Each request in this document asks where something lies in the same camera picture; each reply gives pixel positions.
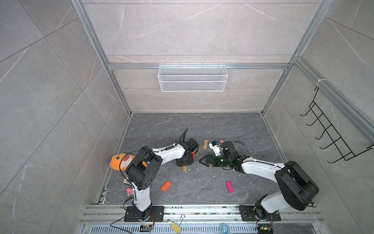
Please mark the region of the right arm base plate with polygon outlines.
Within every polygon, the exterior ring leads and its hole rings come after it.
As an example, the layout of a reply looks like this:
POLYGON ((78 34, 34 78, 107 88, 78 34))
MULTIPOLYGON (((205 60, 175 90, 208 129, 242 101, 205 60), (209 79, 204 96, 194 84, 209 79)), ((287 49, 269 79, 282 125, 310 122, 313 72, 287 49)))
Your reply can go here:
POLYGON ((240 205, 242 221, 281 221, 279 212, 268 213, 261 206, 240 205))

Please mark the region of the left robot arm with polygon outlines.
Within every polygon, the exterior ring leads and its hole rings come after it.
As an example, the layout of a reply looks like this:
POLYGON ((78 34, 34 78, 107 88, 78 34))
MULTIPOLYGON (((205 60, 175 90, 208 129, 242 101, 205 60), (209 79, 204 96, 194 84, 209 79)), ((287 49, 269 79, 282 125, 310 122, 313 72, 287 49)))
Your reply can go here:
POLYGON ((199 146, 193 138, 185 140, 187 131, 188 129, 170 146, 156 149, 143 146, 140 150, 118 154, 111 159, 111 168, 119 171, 133 188, 134 210, 144 218, 151 213, 150 187, 160 167, 170 161, 175 161, 178 167, 193 164, 194 154, 198 152, 199 146))

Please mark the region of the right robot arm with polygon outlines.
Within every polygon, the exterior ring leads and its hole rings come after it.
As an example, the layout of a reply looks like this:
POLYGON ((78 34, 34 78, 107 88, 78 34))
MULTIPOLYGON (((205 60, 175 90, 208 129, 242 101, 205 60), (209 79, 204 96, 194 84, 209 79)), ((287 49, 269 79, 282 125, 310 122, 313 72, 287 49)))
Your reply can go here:
POLYGON ((319 187, 295 161, 274 163, 240 155, 234 143, 213 141, 209 147, 214 151, 214 155, 205 155, 199 162, 206 167, 221 167, 266 178, 276 182, 280 190, 261 197, 254 207, 240 205, 243 215, 253 213, 258 220, 266 220, 279 210, 293 208, 303 211, 312 203, 319 187))

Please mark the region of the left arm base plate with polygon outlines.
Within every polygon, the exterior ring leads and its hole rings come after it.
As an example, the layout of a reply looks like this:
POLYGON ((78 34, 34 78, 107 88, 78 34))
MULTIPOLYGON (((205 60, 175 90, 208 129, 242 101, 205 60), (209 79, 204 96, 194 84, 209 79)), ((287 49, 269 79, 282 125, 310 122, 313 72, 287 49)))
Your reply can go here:
POLYGON ((139 211, 135 206, 126 209, 124 222, 162 222, 164 219, 164 206, 150 206, 145 211, 139 211))

